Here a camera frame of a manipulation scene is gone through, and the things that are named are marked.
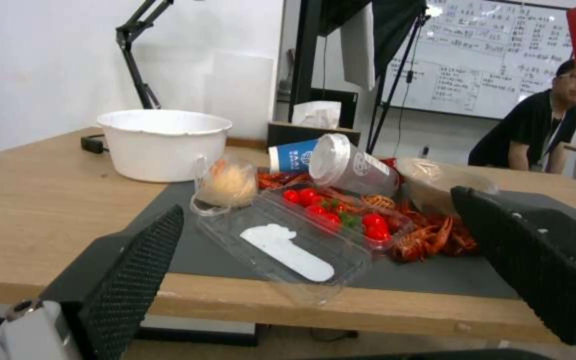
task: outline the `blue paper cup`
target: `blue paper cup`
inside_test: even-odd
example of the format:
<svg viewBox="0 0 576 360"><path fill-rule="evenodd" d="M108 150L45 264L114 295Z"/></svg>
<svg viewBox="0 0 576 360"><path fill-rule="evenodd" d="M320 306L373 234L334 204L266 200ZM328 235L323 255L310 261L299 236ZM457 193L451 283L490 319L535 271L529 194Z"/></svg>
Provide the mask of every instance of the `blue paper cup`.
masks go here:
<svg viewBox="0 0 576 360"><path fill-rule="evenodd" d="M314 139L269 147L270 172L308 171L317 142L318 139Z"/></svg>

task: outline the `man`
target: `man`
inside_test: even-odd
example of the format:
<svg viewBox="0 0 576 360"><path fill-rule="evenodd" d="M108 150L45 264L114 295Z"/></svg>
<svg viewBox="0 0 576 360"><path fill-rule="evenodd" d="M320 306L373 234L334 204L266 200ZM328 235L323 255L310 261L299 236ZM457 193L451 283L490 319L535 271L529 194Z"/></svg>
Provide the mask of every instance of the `man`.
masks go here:
<svg viewBox="0 0 576 360"><path fill-rule="evenodd" d="M470 166L503 167L561 174L563 143L576 130L576 64L557 69L552 88L521 101L470 152Z"/></svg>

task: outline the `whiteboard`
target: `whiteboard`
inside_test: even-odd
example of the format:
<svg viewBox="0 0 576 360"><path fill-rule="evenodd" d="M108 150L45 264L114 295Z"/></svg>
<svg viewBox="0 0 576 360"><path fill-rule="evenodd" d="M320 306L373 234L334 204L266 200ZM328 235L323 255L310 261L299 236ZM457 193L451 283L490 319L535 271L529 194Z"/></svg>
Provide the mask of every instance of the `whiteboard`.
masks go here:
<svg viewBox="0 0 576 360"><path fill-rule="evenodd" d="M572 53L565 9L491 0L427 4L441 14L420 29L407 109L502 119L526 96L549 89ZM384 102L408 40L388 64ZM402 106L412 53L391 102L395 107Z"/></svg>

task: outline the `black shirt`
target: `black shirt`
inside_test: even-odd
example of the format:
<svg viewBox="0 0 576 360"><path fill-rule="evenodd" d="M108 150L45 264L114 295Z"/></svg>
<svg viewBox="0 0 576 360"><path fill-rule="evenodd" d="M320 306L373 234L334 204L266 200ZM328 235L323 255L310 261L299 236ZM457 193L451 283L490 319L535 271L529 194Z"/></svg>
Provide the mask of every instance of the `black shirt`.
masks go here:
<svg viewBox="0 0 576 360"><path fill-rule="evenodd" d="M470 151L469 166L509 167L510 141L528 145L528 165L534 166L546 152L546 139L556 130L553 121L550 89L524 98L494 126ZM576 130L576 105L566 111L561 126L551 142L550 153L560 142L570 142Z"/></svg>

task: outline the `black lamp arm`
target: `black lamp arm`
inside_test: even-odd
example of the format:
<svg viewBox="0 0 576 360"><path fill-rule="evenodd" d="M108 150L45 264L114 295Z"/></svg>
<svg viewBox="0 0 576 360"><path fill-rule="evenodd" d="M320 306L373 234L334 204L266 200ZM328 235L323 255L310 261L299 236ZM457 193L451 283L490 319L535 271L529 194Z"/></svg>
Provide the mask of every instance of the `black lamp arm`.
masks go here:
<svg viewBox="0 0 576 360"><path fill-rule="evenodd" d="M153 89L151 89L139 73L137 62L133 57L133 41L139 37L147 28L153 27L154 21L170 6L174 0L163 0L144 20L139 20L157 0L145 0L134 14L120 27L116 28L116 41L126 61L130 77L137 90L139 101L144 109L161 109L162 106L157 100Z"/></svg>

